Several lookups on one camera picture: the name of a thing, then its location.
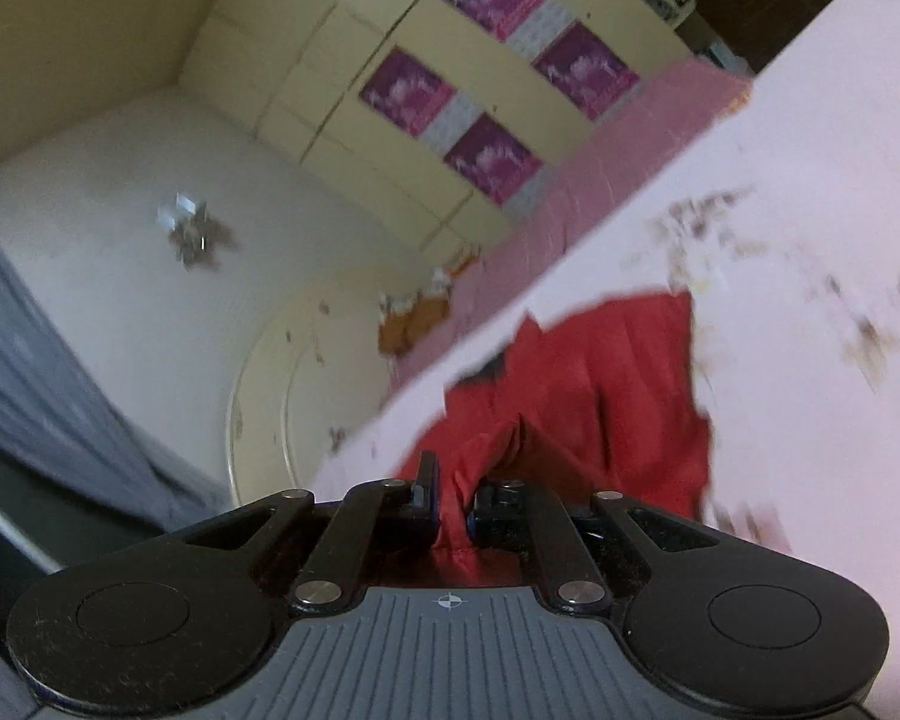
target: white bed sheet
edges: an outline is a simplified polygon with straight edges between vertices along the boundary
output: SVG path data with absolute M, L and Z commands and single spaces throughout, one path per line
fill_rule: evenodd
M 892 645 L 869 706 L 900 720 L 900 0 L 834 1 L 756 79 L 749 106 L 403 389 L 324 461 L 314 492 L 337 499 L 388 476 L 442 414 L 444 388 L 525 314 L 547 325 L 666 287 L 675 247 L 655 220 L 713 191 L 745 196 L 684 245 L 712 497 L 731 511 L 773 504 L 794 555 L 879 600 Z M 864 318 L 886 350 L 882 381 L 864 375 L 880 367 L 862 362 Z

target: red cloth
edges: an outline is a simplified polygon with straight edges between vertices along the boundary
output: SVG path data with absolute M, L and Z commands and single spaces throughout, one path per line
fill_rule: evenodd
M 607 300 L 550 330 L 525 319 L 492 382 L 446 394 L 446 415 L 420 452 L 439 458 L 440 531 L 431 557 L 444 584 L 501 584 L 466 534 L 482 477 L 547 485 L 566 503 L 620 490 L 693 517 L 708 479 L 710 425 L 690 385 L 691 298 Z

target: pink bedspread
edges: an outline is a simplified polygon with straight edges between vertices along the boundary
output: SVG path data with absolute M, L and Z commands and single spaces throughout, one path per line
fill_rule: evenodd
M 397 360 L 391 389 L 520 295 L 747 90 L 749 80 L 695 58 L 643 84 L 557 169 L 533 216 L 457 280 L 449 319 Z

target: gray ribbed panel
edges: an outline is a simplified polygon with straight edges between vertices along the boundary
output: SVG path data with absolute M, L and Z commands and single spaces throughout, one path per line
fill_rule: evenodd
M 296 623 L 248 682 L 179 720 L 703 720 L 647 683 L 594 620 L 528 587 L 375 587 L 353 611 Z M 38 720 L 68 717 L 43 709 Z

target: white wall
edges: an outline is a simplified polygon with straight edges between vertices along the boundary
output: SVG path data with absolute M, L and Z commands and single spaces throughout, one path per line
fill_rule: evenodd
M 0 0 L 0 160 L 173 83 L 212 2 Z
M 234 232 L 216 272 L 184 271 L 156 226 L 177 191 Z M 0 165 L 0 241 L 112 401 L 220 482 L 230 388 L 285 296 L 350 266 L 426 272 L 364 211 L 172 90 Z

